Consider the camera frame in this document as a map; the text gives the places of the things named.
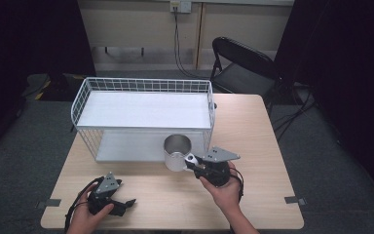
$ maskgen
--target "human hand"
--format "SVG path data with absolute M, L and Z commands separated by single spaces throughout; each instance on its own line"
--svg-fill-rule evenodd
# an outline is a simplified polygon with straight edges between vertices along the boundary
M 229 163 L 229 168 L 231 168 L 230 173 L 233 176 L 237 176 L 235 170 L 236 166 L 232 162 Z M 229 181 L 221 187 L 215 187 L 204 177 L 200 177 L 203 187 L 211 194 L 214 203 L 224 212 L 231 212 L 239 207 L 239 191 L 241 185 L 239 181 L 233 177 L 230 177 Z
M 108 204 L 97 214 L 93 215 L 88 210 L 88 194 L 96 187 L 96 184 L 91 185 L 80 197 L 77 204 L 79 204 L 72 216 L 72 221 L 68 229 L 68 234 L 86 234 L 93 233 L 98 227 L 99 223 L 105 218 L 113 209 L 114 204 Z

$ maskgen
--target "power outlet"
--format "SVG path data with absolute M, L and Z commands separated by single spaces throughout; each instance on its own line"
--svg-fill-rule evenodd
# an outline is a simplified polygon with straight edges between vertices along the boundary
M 169 1 L 169 11 L 178 13 L 191 13 L 191 1 Z
M 181 13 L 180 1 L 169 1 L 169 11 L 174 12 L 174 9 L 177 9 L 177 12 Z

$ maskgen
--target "black curtain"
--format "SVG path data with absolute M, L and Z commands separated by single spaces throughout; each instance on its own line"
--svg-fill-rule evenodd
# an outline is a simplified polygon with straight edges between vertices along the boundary
M 276 59 L 374 179 L 374 1 L 296 0 Z
M 27 77 L 50 72 L 95 76 L 77 1 L 0 0 L 0 126 Z

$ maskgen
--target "gray carpet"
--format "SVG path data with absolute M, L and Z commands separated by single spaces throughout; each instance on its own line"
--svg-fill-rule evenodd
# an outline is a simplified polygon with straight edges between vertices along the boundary
M 187 78 L 179 71 L 99 72 L 98 76 Z M 31 76 L 26 93 L 44 78 Z M 29 96 L 23 113 L 1 138 L 0 233 L 60 233 L 40 226 L 43 210 L 35 206 L 50 198 L 75 137 L 69 132 L 70 107 L 71 102 Z M 297 108 L 275 106 L 272 121 Z M 308 202 L 301 207 L 305 227 L 261 233 L 374 233 L 374 184 L 338 145 L 331 124 L 317 108 L 295 119 L 279 145 L 296 195 Z

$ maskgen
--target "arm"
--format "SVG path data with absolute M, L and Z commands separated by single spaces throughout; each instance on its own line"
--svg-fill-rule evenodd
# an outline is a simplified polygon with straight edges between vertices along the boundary
M 235 168 L 235 165 L 231 162 L 229 162 L 229 166 L 230 168 Z M 230 170 L 230 173 L 235 176 L 237 175 L 235 170 Z M 236 234 L 259 233 L 244 216 L 239 206 L 240 184 L 236 179 L 230 178 L 230 180 L 221 187 L 215 187 L 204 177 L 200 177 L 200 181 L 213 197 L 214 203 L 226 216 Z
M 68 234 L 90 234 L 95 231 L 99 223 L 105 218 L 113 209 L 113 204 L 108 204 L 96 215 L 93 215 L 88 210 L 88 193 L 93 190 L 96 184 L 91 185 L 81 196 L 72 216 L 71 225 L 68 229 Z

